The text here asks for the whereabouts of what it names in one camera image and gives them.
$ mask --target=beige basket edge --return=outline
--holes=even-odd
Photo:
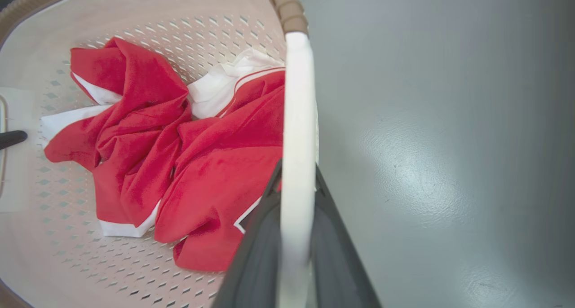
[[[0,12],[0,48],[12,31],[35,13],[61,0],[14,0]],[[308,34],[308,21],[299,0],[270,0],[278,14],[283,31]]]

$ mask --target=red cloth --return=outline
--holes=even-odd
[[[139,226],[161,199],[155,239],[187,236],[175,263],[226,270],[243,236],[234,223],[281,158],[284,72],[243,84],[222,118],[192,121],[187,87],[162,56],[117,38],[71,52],[76,75],[122,98],[66,126],[47,158],[92,171],[99,220]]]

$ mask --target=white handle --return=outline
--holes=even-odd
[[[286,34],[279,308],[304,307],[316,179],[314,55],[308,35]]]

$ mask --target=floor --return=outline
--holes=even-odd
[[[301,0],[320,168],[386,308],[575,308],[573,0]]]

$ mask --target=black plastic part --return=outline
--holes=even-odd
[[[265,188],[212,308],[273,308],[281,248],[281,160]],[[319,168],[312,265],[319,308],[380,308]]]
[[[24,131],[0,133],[0,150],[6,149],[8,146],[26,141],[27,138],[28,134],[26,134]]]
[[[380,308],[376,292],[316,169],[312,263],[319,308]]]
[[[261,196],[212,308],[273,308],[279,263],[281,160]]]

